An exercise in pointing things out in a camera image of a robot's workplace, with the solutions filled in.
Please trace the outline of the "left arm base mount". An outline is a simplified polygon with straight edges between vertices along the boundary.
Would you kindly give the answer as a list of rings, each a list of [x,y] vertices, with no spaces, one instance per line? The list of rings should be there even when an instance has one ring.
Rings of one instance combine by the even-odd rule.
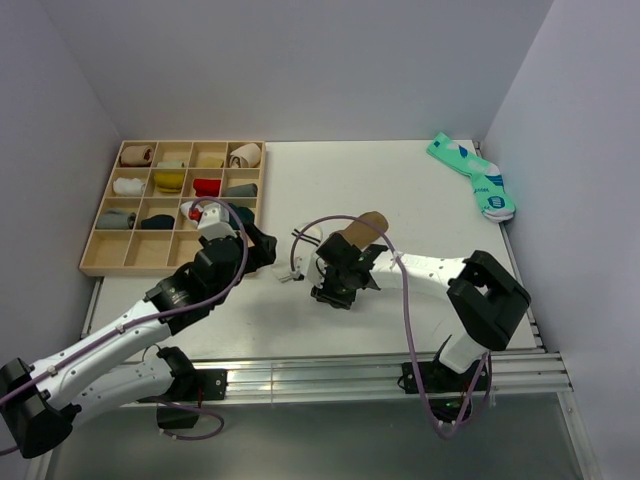
[[[209,438],[208,434],[188,436],[179,433],[179,430],[191,430],[200,419],[211,416],[219,422],[219,426],[211,435],[220,433],[224,427],[224,420],[219,415],[206,411],[204,402],[224,399],[227,371],[196,369],[193,362],[178,347],[157,347],[157,351],[150,355],[147,355],[148,350],[149,348],[143,352],[143,363],[150,366],[151,361],[159,361],[161,366],[169,369],[168,389],[141,399],[142,403],[151,403],[155,398],[160,399],[156,407],[156,424],[160,432],[183,441]]]

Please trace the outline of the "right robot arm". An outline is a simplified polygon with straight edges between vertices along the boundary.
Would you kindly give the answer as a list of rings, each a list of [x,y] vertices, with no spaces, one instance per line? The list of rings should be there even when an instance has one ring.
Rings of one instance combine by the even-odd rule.
[[[449,334],[433,365],[435,383],[452,390],[471,366],[489,352],[504,351],[529,309],[528,291],[488,252],[467,258],[436,258],[371,244],[361,250],[331,235],[297,265],[321,303],[348,310],[359,290],[408,290],[452,305],[459,326]]]

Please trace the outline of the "tan ribbed sock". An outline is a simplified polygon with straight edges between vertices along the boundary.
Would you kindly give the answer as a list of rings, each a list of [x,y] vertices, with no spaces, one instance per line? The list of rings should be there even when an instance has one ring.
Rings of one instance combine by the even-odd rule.
[[[364,250],[385,234],[388,228],[388,221],[380,212],[370,211],[353,220],[340,234],[349,244]]]

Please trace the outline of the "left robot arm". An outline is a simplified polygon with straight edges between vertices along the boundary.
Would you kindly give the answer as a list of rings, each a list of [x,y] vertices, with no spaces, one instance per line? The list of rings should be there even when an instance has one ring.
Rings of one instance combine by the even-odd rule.
[[[123,404],[183,399],[195,386],[191,361],[177,347],[155,360],[124,366],[133,354],[174,336],[223,304],[242,278],[276,259],[275,237],[252,223],[200,239],[194,259],[159,281],[128,311],[67,349],[1,368],[1,416],[22,457],[38,457],[75,425]]]

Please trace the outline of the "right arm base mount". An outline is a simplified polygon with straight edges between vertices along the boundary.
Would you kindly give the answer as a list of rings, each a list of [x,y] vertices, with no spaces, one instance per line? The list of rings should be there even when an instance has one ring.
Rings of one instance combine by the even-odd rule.
[[[462,409],[464,398],[471,386],[472,379],[480,365],[480,360],[475,361],[463,374],[457,374],[440,365],[438,362],[418,362],[425,392],[429,395],[429,404],[433,415],[444,423],[452,424]],[[489,375],[488,366],[484,366],[476,381],[474,393],[486,393],[491,386],[492,377]],[[397,380],[397,386],[407,395],[419,394],[417,382],[410,362],[401,364],[401,375]],[[452,393],[452,397],[434,398],[432,394]],[[473,401],[464,411],[462,420],[466,421],[473,412]]]

